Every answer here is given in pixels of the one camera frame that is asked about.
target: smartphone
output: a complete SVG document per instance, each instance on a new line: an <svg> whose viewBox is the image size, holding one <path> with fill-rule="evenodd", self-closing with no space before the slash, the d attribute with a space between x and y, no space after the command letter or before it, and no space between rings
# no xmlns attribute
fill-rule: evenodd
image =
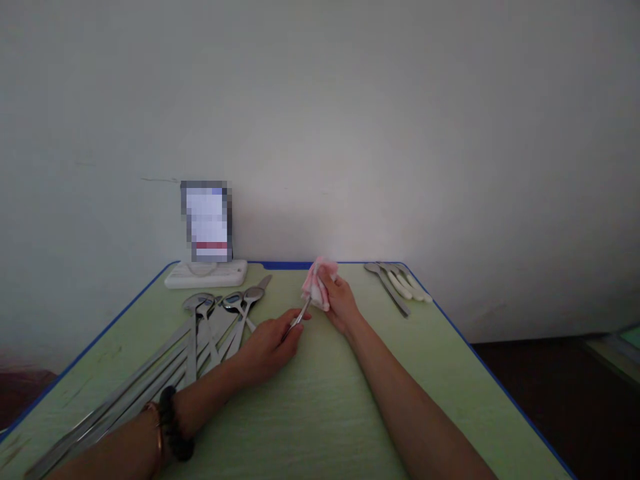
<svg viewBox="0 0 640 480"><path fill-rule="evenodd" d="M184 180L180 193L191 261L231 261L230 185L226 181Z"/></svg>

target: white wall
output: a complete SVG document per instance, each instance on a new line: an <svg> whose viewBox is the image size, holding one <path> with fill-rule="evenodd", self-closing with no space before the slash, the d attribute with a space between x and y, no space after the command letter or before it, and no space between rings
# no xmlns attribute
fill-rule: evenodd
<svg viewBox="0 0 640 480"><path fill-rule="evenodd" d="M631 0L0 6L0 348L60 371L187 253L402 259L470 341L640 312Z"/></svg>

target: hand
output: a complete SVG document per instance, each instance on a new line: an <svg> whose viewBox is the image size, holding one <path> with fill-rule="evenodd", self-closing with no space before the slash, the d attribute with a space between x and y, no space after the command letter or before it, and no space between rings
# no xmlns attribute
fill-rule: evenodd
<svg viewBox="0 0 640 480"><path fill-rule="evenodd" d="M304 326L301 323L296 325L284 342L282 337L299 313L300 309L291 309L284 312L280 318L262 322L238 353L225 362L232 363L236 368L241 387L266 382L293 358ZM303 319L310 318L311 314L305 313Z"/></svg>
<svg viewBox="0 0 640 480"><path fill-rule="evenodd" d="M335 281L331 280L331 276L324 268L320 268L318 276L327 288L329 294L329 311L327 316L338 332L346 335L348 327L353 322L362 318L358 306L355 304L355 298L351 287L346 280L338 276Z"/></svg>

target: scratch on table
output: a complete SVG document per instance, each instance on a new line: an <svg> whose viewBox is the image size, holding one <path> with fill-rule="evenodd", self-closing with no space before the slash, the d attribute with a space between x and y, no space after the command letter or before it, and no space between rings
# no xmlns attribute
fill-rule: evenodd
<svg viewBox="0 0 640 480"><path fill-rule="evenodd" d="M4 450L2 450L2 453L6 453L8 452L8 450L14 446L16 443L18 443L18 440L20 440L20 436L22 436L22 433L18 433L15 438L11 441L10 444L6 445L6 448L4 448Z"/></svg>
<svg viewBox="0 0 640 480"><path fill-rule="evenodd" d="M103 359L106 355L108 355L108 354L109 354L109 352L104 352L103 354L101 354L101 355L100 355L100 358L98 358L98 362L96 362L96 363L100 363L100 362L102 362L102 359Z"/></svg>
<svg viewBox="0 0 640 480"><path fill-rule="evenodd" d="M8 454L7 456L7 460L4 462L4 464L2 465L2 467L0 467L0 471L4 470L5 467L11 463L11 461L16 458L16 456L18 455L18 453L20 453L20 450L22 450L26 444L28 444L31 441L31 439L27 440L26 442L24 442L22 445L20 445L18 448L16 448L14 451L12 451L10 454Z"/></svg>
<svg viewBox="0 0 640 480"><path fill-rule="evenodd" d="M93 377L89 377L89 378L86 380L86 382L84 382L84 383L82 384L82 386L78 389L78 391L77 391L76 393L74 393L74 394L71 396L71 398L70 398L69 400L67 400L67 402L62 406L62 408L66 407L68 404L70 404L70 403L71 403L71 400L73 400L74 398L76 398L76 397L78 396L78 394L79 394L80 392L82 392L82 389L83 389L84 387L86 387L86 386L87 386L87 384L89 383L89 381L90 381L92 378L93 378Z"/></svg>

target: pink cloth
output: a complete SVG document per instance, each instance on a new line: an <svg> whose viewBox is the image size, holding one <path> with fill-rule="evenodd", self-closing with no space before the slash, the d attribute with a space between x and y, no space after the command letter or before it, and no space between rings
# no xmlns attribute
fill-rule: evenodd
<svg viewBox="0 0 640 480"><path fill-rule="evenodd" d="M338 276L338 264L323 257L316 258L315 262L309 269L307 279L302 285L302 298L307 300L311 296L311 304L323 311L329 311L329 294L322 280L318 277L318 269L326 268L329 272L331 280L335 280Z"/></svg>

